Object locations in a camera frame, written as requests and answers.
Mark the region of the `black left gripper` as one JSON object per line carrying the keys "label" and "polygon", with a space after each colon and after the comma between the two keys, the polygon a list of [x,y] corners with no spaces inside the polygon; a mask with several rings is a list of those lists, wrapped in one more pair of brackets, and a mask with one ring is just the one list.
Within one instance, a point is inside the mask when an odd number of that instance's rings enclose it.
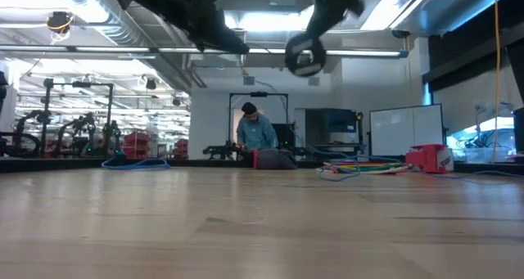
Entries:
{"label": "black left gripper", "polygon": [[206,48],[225,52],[249,52],[249,46],[230,29],[224,21],[218,20],[215,2],[217,0],[185,0],[188,38],[203,52]]}

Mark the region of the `person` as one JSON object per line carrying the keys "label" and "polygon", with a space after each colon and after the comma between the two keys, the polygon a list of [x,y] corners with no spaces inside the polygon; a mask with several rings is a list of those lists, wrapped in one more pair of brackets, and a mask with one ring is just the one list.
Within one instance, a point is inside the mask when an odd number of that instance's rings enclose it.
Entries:
{"label": "person", "polygon": [[269,119],[251,102],[242,106],[242,112],[236,130],[237,144],[246,151],[276,149],[278,136]]}

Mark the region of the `dark blue cabinet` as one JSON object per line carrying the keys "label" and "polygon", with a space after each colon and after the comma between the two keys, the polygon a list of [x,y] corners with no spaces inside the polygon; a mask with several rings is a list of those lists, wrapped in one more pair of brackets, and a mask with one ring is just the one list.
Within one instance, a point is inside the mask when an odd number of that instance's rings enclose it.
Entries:
{"label": "dark blue cabinet", "polygon": [[304,160],[345,159],[365,152],[363,114],[345,109],[295,109],[293,152]]}

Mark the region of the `red storage bins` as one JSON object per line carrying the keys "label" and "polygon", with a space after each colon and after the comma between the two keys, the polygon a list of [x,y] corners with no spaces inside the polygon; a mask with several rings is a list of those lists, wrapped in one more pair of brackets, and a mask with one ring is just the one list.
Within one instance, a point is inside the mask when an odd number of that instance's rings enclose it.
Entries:
{"label": "red storage bins", "polygon": [[173,153],[175,159],[186,160],[188,158],[188,140],[177,140],[174,145]]}
{"label": "red storage bins", "polygon": [[145,131],[134,131],[125,135],[121,148],[123,153],[133,160],[143,160],[148,157],[150,136]]}

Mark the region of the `grey and red pouch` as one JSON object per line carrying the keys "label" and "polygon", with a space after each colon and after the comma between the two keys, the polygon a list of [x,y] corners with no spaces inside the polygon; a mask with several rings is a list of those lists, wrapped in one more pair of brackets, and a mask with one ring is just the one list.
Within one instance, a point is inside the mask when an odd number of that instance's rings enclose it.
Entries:
{"label": "grey and red pouch", "polygon": [[291,151],[266,149],[253,152],[255,169],[297,169],[298,164]]}

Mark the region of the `white whiteboard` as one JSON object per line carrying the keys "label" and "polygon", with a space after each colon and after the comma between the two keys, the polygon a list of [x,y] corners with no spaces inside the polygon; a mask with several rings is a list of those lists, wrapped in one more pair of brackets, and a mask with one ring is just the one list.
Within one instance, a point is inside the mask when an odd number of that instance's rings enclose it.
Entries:
{"label": "white whiteboard", "polygon": [[369,154],[406,155],[413,146],[445,142],[441,104],[369,112]]}

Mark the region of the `long ceiling light bar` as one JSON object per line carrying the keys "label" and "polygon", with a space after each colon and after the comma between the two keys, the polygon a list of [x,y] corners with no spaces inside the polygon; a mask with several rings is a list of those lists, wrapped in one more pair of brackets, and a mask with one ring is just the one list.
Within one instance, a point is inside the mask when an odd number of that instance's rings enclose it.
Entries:
{"label": "long ceiling light bar", "polygon": [[[200,54],[194,47],[89,47],[61,45],[14,45],[0,44],[0,52],[85,52],[85,53],[127,53],[127,54]],[[328,56],[339,57],[380,57],[405,58],[407,51],[376,50],[326,50]]]}

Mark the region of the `red box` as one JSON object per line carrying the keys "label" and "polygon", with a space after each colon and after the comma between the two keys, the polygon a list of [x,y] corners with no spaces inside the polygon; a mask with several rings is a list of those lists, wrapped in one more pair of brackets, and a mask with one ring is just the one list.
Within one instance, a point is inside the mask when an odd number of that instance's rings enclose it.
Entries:
{"label": "red box", "polygon": [[454,171],[452,150],[442,144],[412,146],[405,163],[424,173],[451,173]]}

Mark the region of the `background robot workstation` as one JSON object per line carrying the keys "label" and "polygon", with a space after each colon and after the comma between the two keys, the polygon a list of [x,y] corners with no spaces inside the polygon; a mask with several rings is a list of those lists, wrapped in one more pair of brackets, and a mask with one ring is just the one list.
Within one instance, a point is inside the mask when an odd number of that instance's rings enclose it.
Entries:
{"label": "background robot workstation", "polygon": [[[71,86],[73,88],[90,88],[92,86],[103,86],[109,88],[109,95],[107,96],[107,113],[106,113],[106,131],[104,133],[104,149],[107,150],[109,146],[110,136],[113,132],[112,123],[111,123],[111,109],[114,99],[114,84],[113,83],[90,83],[82,81],[74,81],[73,83],[54,83],[53,79],[45,79],[43,83],[46,88],[46,94],[43,99],[44,109],[43,110],[32,110],[28,115],[23,117],[18,121],[16,131],[13,133],[0,132],[0,155],[9,155],[11,157],[39,157],[44,154],[47,143],[47,125],[50,123],[49,119],[52,115],[50,110],[50,98],[51,98],[51,89],[55,86]],[[41,139],[38,140],[35,136],[32,136],[29,133],[24,133],[24,125],[27,119],[36,118],[40,119],[42,126]],[[63,134],[66,131],[66,128],[69,126],[76,126],[80,131],[83,130],[84,126],[87,126],[89,134],[88,142],[88,151],[94,152],[94,132],[96,130],[94,124],[94,117],[92,112],[88,112],[82,119],[75,119],[68,124],[65,124],[59,130],[59,137],[57,140],[57,145],[54,150],[55,155],[59,155],[61,149],[61,142]],[[20,144],[22,138],[28,138],[34,143],[34,149],[32,151],[24,151]]]}

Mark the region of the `clear plastic tub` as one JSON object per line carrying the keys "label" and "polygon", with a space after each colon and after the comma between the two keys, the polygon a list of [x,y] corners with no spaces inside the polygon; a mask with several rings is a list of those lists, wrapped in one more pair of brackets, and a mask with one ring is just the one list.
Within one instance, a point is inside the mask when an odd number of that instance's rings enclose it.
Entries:
{"label": "clear plastic tub", "polygon": [[515,150],[507,147],[465,148],[466,161],[473,164],[513,162]]}

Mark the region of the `black background gantry frame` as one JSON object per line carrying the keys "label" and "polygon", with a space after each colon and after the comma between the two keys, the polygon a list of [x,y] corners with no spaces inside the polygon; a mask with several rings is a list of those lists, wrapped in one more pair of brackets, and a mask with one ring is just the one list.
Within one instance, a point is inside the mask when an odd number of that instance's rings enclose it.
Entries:
{"label": "black background gantry frame", "polygon": [[296,147],[295,124],[289,115],[289,96],[281,92],[233,92],[214,97],[208,95],[205,106],[192,112],[189,135],[189,156],[193,159],[208,156],[211,160],[228,160],[232,157],[232,144],[237,141],[237,126],[243,116],[241,107],[246,103],[257,106],[275,131],[278,148],[297,156],[308,153]]}

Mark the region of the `silver ventilation duct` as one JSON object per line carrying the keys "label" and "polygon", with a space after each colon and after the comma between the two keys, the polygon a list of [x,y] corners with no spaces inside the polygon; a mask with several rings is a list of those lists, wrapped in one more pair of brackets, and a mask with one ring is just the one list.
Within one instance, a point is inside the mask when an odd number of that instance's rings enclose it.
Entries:
{"label": "silver ventilation duct", "polygon": [[[132,16],[122,11],[116,0],[71,0],[81,7],[99,5],[108,14],[97,30],[110,41],[123,47],[154,47],[156,44],[138,25]],[[206,88],[201,77],[184,66],[184,55],[177,54],[168,58],[158,54],[155,59],[146,62],[172,88],[190,92],[193,87]]]}

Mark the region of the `black aluminium table frame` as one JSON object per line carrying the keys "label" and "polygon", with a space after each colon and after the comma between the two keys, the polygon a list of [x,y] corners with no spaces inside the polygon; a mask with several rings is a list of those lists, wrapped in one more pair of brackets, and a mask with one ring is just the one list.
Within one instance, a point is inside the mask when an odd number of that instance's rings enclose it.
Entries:
{"label": "black aluminium table frame", "polygon": [[[101,168],[105,159],[17,159],[0,158],[0,173],[23,173],[65,169],[96,169]],[[246,164],[232,160],[166,160],[172,167],[204,167],[204,168],[247,168]],[[477,173],[480,171],[497,171],[524,175],[524,164],[469,164],[455,163],[456,173]]]}

